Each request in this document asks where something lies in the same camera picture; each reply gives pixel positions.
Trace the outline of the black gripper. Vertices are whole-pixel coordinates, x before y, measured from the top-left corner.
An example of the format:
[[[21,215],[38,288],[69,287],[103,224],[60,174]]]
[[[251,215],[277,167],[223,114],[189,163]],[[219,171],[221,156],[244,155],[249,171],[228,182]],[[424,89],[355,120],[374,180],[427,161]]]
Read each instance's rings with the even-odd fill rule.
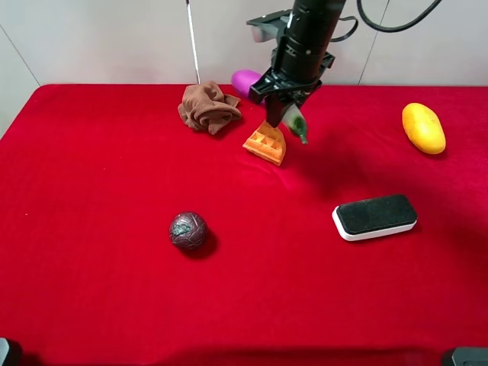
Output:
[[[271,54],[271,66],[250,87],[250,100],[265,100],[265,120],[278,127],[290,106],[301,109],[322,82],[323,73],[332,67],[335,57],[319,48],[317,54],[291,38],[280,36]]]

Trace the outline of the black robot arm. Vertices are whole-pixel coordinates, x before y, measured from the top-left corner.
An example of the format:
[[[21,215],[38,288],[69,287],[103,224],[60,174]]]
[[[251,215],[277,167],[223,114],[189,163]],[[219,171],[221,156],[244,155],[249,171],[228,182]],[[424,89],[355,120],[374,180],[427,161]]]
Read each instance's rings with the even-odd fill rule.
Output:
[[[277,41],[271,65],[251,85],[249,98],[265,104],[265,120],[277,127],[287,109],[301,107],[321,86],[323,73],[335,57],[327,52],[343,1],[295,1],[291,9],[248,21]]]

